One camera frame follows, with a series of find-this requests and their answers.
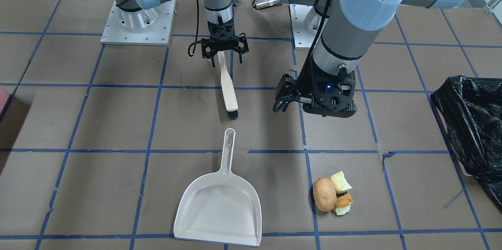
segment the white dustpan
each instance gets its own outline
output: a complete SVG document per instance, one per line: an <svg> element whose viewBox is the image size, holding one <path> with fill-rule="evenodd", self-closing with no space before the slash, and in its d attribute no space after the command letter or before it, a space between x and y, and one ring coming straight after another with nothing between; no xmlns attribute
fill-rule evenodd
<svg viewBox="0 0 502 250"><path fill-rule="evenodd" d="M181 198L174 237L258 246L262 208L255 188L231 171L235 130L225 130L221 167L194 180Z"/></svg>

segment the metal connector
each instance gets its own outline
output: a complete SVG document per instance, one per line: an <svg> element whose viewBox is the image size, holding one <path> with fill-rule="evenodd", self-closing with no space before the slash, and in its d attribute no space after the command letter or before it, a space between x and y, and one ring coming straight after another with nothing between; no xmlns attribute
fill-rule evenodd
<svg viewBox="0 0 502 250"><path fill-rule="evenodd" d="M265 0L256 4L256 9L266 9L268 7L274 7L275 5L282 5L281 0Z"/></svg>

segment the metal base plate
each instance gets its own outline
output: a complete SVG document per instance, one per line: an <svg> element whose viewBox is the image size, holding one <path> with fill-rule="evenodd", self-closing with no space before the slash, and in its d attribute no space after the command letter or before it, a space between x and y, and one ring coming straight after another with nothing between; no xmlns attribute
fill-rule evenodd
<svg viewBox="0 0 502 250"><path fill-rule="evenodd" d="M295 49L308 50L314 41L314 36L311 35L303 21L308 12L312 9L311 5L289 5L291 12L291 25L293 27L293 37L295 38Z"/></svg>
<svg viewBox="0 0 502 250"><path fill-rule="evenodd" d="M115 7L113 2L108 21L103 30L101 43L114 45L146 45L146 46L168 46L171 37L171 30L174 19L174 9L176 2L171 0L156 7L158 10L158 21L155 27L148 31L133 33L127 30L120 22L120 9Z"/></svg>

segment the pink box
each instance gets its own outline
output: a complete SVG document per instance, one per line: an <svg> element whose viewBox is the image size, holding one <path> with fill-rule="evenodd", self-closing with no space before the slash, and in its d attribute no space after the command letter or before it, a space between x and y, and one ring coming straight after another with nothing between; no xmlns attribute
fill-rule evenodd
<svg viewBox="0 0 502 250"><path fill-rule="evenodd" d="M5 90L2 86L0 86L0 113L5 109L5 104L9 101L11 95Z"/></svg>

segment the tiled surface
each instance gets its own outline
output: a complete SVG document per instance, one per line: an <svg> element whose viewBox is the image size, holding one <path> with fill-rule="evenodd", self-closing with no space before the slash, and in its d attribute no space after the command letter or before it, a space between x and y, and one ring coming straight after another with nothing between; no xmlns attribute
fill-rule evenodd
<svg viewBox="0 0 502 250"><path fill-rule="evenodd" d="M444 208L462 186L419 78L434 90L474 75L462 50L478 76L502 77L492 17L400 7L356 72L358 113L322 118L296 104L271 111L278 79L307 53L292 49L287 5L256 11L243 0L236 31L251 51L243 64L226 53L240 114L229 121L219 68L200 48L186 53L194 0L177 0L168 49L103 48L112 1L0 0L0 85L15 91L0 116L1 249L241 249L172 235L185 188L219 168L227 127L237 131L233 171L262 202L260 248L488 249L481 232L501 248L502 215L472 178L461 178L472 208L463 194ZM207 34L203 10L200 26ZM310 198L313 180L338 171L355 199L340 217Z"/></svg>
<svg viewBox="0 0 502 250"><path fill-rule="evenodd" d="M407 234L406 246L409 250L484 249L483 239L480 234Z"/></svg>

